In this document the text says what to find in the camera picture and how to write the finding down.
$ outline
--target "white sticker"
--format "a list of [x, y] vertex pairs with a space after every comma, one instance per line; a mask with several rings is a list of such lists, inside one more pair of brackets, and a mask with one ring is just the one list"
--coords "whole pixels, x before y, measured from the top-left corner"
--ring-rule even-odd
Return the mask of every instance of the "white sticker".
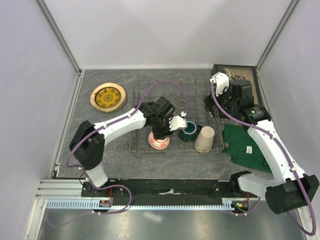
[[246, 153], [252, 154], [252, 146], [246, 146]]

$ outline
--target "metal wire basket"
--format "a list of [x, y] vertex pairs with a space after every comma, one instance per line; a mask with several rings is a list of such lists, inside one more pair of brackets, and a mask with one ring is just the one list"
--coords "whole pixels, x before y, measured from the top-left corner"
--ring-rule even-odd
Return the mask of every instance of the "metal wire basket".
[[[133, 88], [132, 105], [136, 106], [142, 95], [146, 90], [156, 82], [158, 79], [138, 80]], [[214, 129], [215, 135], [212, 145], [212, 151], [207, 154], [221, 152], [224, 147], [222, 138], [222, 125], [218, 117], [212, 117], [206, 111], [204, 98], [210, 94], [210, 82], [206, 78], [190, 78], [187, 80], [174, 80], [173, 82], [182, 86], [186, 92], [188, 100], [188, 111], [186, 119], [192, 121], [197, 125], [210, 126]], [[180, 90], [169, 83], [161, 83], [155, 86], [144, 99], [145, 102], [155, 102], [164, 96], [175, 107], [175, 113], [179, 115], [185, 108], [185, 99]], [[194, 142], [183, 142], [177, 135], [170, 139], [170, 145], [164, 150], [156, 150], [152, 148], [148, 142], [148, 135], [152, 128], [147, 126], [138, 130], [131, 131], [129, 140], [129, 151], [133, 155], [147, 156], [147, 155], [200, 155], [195, 149]]]

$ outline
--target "wall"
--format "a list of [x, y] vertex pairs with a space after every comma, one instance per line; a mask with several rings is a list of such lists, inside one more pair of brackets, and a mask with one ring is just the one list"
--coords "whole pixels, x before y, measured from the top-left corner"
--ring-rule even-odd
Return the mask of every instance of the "wall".
[[256, 65], [290, 0], [45, 0], [80, 67]]
[[0, 236], [20, 240], [76, 73], [33, 0], [3, 0], [0, 33]]
[[[320, 179], [320, 1], [300, 1], [260, 70], [279, 135], [308, 175]], [[313, 208], [320, 222], [320, 189]]]

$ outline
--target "beige cup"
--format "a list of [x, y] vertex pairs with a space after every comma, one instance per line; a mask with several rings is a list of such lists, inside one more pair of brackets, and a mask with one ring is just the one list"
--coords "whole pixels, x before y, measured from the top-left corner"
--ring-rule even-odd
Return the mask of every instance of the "beige cup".
[[211, 151], [212, 144], [214, 143], [215, 130], [210, 126], [204, 126], [197, 139], [195, 140], [195, 149], [202, 154], [206, 154]]

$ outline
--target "green cloth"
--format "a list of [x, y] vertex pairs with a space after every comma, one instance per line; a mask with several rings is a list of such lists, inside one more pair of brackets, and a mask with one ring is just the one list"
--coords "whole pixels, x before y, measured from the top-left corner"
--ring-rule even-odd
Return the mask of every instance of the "green cloth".
[[256, 142], [242, 126], [226, 124], [222, 132], [223, 141], [228, 147], [223, 153], [231, 155], [231, 161], [241, 166], [270, 172], [271, 169]]

